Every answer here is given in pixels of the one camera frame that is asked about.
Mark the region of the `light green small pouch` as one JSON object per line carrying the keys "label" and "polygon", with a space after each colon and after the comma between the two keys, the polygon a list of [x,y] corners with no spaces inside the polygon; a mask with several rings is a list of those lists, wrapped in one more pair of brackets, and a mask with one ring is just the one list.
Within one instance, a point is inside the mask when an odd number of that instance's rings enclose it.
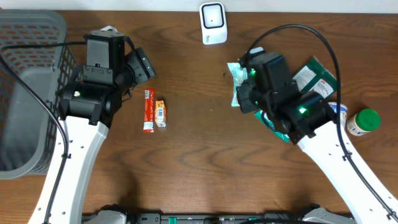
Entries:
{"label": "light green small pouch", "polygon": [[237,99],[237,91],[236,88],[243,84],[243,81],[248,79],[248,73],[245,68],[241,68],[239,63],[229,62],[227,63],[228,69],[233,78],[233,98],[231,101],[232,107],[239,107],[238,99]]}

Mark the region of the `red white tube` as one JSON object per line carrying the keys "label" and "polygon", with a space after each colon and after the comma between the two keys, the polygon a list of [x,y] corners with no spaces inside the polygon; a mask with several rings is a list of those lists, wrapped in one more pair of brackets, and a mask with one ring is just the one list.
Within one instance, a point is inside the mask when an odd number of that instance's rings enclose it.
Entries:
{"label": "red white tube", "polygon": [[144,133],[154,132],[154,112],[155,112],[155,90],[153,88],[145,89],[145,107],[144,107]]}

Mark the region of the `small orange carton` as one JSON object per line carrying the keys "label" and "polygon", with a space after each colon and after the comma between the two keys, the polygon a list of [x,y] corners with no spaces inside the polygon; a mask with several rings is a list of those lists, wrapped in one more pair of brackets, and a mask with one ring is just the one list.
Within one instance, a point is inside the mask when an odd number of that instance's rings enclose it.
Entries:
{"label": "small orange carton", "polygon": [[155,102],[155,123],[159,128],[166,127],[166,107],[164,100],[159,100]]}

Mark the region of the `green 3M product package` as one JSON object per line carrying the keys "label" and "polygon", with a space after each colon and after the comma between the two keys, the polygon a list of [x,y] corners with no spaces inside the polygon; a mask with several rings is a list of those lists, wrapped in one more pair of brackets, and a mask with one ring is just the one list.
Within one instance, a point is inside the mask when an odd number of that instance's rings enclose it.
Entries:
{"label": "green 3M product package", "polygon": [[278,138],[297,144],[305,136],[314,137],[315,130],[331,120],[330,111],[325,108],[325,100],[336,92],[338,84],[336,78],[315,56],[307,61],[293,79],[298,85],[301,97],[293,108],[288,109],[289,115],[293,115],[298,121],[297,124],[290,125],[291,132],[280,132],[282,123],[262,110],[254,115]]}

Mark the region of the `white blue round container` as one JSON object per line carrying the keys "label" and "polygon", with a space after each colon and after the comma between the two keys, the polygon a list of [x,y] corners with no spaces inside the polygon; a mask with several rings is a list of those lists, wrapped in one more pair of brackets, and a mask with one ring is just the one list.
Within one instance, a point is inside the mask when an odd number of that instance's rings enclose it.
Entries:
{"label": "white blue round container", "polygon": [[[337,107],[338,107],[337,102],[329,102],[328,104],[329,104],[329,106],[332,108],[332,110],[333,110],[335,113],[337,113]],[[341,103],[341,104],[340,104],[340,123],[341,123],[341,125],[342,125],[343,127],[346,126],[346,118],[347,118],[347,115],[348,115],[348,108],[346,107],[346,105],[344,105],[344,104]]]}

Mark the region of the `green lid jar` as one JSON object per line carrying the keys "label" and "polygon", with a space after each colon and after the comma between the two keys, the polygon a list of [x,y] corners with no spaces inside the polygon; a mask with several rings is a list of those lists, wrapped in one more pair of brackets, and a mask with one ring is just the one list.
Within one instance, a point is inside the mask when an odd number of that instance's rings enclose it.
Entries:
{"label": "green lid jar", "polygon": [[372,109],[364,109],[347,120],[346,127],[354,136],[363,136],[381,125],[381,117]]}

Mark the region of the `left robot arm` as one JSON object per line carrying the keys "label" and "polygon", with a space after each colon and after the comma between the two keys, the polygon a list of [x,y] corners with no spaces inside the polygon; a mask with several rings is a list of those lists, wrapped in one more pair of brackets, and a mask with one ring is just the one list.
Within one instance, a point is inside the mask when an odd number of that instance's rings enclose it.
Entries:
{"label": "left robot arm", "polygon": [[60,127],[30,223],[81,223],[96,156],[131,89],[155,76],[144,49],[112,26],[86,37],[87,60],[74,69],[58,104]]}

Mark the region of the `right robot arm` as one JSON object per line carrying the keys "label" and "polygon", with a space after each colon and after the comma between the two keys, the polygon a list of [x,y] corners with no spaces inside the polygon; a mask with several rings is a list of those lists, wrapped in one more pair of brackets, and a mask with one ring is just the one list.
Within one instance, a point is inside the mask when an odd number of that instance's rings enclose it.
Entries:
{"label": "right robot arm", "polygon": [[237,87],[243,113],[262,110],[277,132],[288,135],[326,175],[357,223],[396,223],[397,199],[339,132],[339,115],[321,94],[301,93],[278,52],[248,52],[239,61],[248,73]]}

